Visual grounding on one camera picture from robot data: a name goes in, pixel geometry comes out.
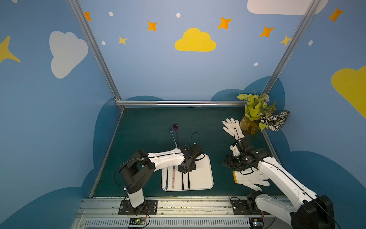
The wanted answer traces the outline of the silver spoon pink handle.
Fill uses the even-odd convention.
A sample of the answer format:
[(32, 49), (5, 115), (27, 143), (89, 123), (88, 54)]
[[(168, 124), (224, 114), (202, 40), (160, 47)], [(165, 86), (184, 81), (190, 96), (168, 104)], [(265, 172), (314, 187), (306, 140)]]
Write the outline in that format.
[(172, 189), (174, 190), (175, 188), (175, 166), (173, 166), (173, 171), (172, 171)]

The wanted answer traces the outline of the blue fork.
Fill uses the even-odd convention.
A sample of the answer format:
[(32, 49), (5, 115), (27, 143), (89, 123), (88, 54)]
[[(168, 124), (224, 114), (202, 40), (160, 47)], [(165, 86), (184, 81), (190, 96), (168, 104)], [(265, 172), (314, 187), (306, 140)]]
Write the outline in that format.
[(165, 179), (165, 190), (168, 190), (168, 185), (169, 185), (169, 168), (166, 168), (166, 179)]

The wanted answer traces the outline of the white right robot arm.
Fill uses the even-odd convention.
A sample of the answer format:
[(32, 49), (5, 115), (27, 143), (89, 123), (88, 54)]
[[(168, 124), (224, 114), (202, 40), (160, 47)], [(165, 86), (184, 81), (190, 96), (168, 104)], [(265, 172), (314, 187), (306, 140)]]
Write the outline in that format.
[[(246, 197), (244, 206), (247, 212), (267, 212), (293, 229), (335, 228), (333, 202), (327, 196), (319, 196), (301, 184), (265, 149), (242, 152), (237, 156), (228, 155), (223, 164), (233, 169), (236, 184), (254, 190)], [(260, 189), (260, 186), (268, 184), (268, 180), (285, 194), (290, 204), (275, 199)]]

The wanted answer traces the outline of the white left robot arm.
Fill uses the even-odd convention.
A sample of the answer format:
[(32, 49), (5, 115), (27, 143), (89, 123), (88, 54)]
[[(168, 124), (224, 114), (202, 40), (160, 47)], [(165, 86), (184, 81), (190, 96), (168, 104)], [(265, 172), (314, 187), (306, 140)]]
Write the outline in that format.
[(186, 174), (196, 169), (197, 158), (202, 154), (203, 151), (198, 144), (189, 148), (177, 146), (173, 150), (161, 153), (138, 150), (117, 169), (126, 187), (131, 206), (136, 209), (144, 203), (143, 187), (154, 172), (175, 166), (178, 171)]

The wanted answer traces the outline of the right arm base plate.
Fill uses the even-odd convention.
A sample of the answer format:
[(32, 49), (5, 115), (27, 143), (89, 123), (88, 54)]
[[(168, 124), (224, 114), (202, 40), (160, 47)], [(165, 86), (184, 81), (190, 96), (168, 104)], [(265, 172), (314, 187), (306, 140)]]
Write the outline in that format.
[(234, 197), (229, 201), (235, 215), (262, 215), (263, 213), (264, 215), (270, 215), (265, 211), (263, 212), (253, 206), (249, 206), (246, 199), (238, 199)]

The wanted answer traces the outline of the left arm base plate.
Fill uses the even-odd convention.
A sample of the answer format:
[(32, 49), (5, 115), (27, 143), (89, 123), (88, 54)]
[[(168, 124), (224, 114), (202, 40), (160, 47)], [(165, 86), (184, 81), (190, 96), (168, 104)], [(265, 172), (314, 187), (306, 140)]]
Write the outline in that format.
[(158, 200), (145, 200), (141, 205), (134, 208), (130, 202), (130, 200), (122, 200), (118, 215), (156, 215), (158, 208)]

